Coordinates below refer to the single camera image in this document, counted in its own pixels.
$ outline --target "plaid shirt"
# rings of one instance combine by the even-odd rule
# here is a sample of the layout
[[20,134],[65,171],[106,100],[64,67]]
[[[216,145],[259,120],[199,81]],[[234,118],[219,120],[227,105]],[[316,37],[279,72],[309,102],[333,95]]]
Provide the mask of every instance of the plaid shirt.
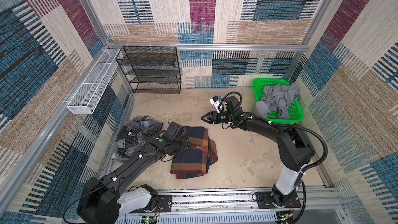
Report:
[[116,136],[117,151],[112,154],[112,159],[126,162],[133,155],[141,151],[149,137],[162,129],[161,122],[154,121],[148,116],[135,116],[126,122]]

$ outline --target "green basket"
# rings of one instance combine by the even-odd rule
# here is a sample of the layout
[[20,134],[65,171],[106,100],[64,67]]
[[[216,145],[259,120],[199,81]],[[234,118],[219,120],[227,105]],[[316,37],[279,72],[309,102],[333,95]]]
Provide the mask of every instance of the green basket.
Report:
[[[257,78],[253,81],[254,95],[256,96],[256,102],[263,97],[263,90],[265,86],[274,86],[276,84],[290,86],[290,83],[283,79],[276,78]],[[301,110],[300,103],[298,100],[294,101],[293,104],[287,109],[289,112],[290,119],[278,118],[278,111],[271,111],[266,117],[267,120],[280,123],[280,124],[293,124],[302,121],[304,114]]]

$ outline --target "beige floor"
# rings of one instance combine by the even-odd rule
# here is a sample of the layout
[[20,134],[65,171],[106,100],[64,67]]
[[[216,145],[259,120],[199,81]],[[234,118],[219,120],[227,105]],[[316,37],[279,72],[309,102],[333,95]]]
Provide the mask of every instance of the beige floor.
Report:
[[[205,176],[180,180],[170,174],[172,161],[159,161],[144,171],[131,186],[149,184],[155,189],[272,186],[282,167],[275,142],[254,132],[241,129],[223,130],[221,124],[210,125],[201,120],[203,115],[215,110],[209,102],[211,97],[223,97],[231,91],[242,94],[243,111],[252,110],[254,92],[249,87],[181,89],[180,95],[138,94],[132,116],[148,115],[163,122],[163,129],[168,127],[169,119],[184,126],[208,128],[209,137],[217,145],[218,161],[210,166],[209,173]],[[306,185],[323,185],[316,168],[309,169],[303,179]]]

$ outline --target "patterned wall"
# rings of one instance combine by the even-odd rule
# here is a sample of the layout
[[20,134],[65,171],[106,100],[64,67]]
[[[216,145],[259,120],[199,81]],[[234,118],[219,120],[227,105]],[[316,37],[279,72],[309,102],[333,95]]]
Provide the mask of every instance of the patterned wall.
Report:
[[[115,72],[93,114],[69,113],[0,223],[61,223],[85,182],[100,177],[128,98]],[[77,220],[76,208],[67,219]]]
[[[321,0],[90,0],[113,42],[301,44]],[[293,53],[181,51],[182,87],[281,78]]]
[[79,0],[0,0],[0,183],[102,47]]
[[[357,223],[398,223],[398,1],[333,0],[291,82]],[[313,141],[316,149],[322,148]]]
[[182,87],[247,87],[255,78],[282,78],[295,52],[197,51],[177,52]]

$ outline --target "plaid blanket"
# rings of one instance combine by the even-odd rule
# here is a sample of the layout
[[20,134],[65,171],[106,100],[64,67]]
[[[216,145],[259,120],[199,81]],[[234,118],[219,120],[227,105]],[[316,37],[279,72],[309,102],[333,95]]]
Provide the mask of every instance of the plaid blanket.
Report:
[[117,151],[112,154],[112,159],[126,162],[141,151],[149,137],[158,133],[163,124],[154,121],[148,116],[135,116],[131,121],[126,122],[116,136]]
[[191,143],[190,149],[175,155],[170,171],[177,179],[203,176],[218,159],[216,143],[209,138],[207,128],[186,127],[186,132]]

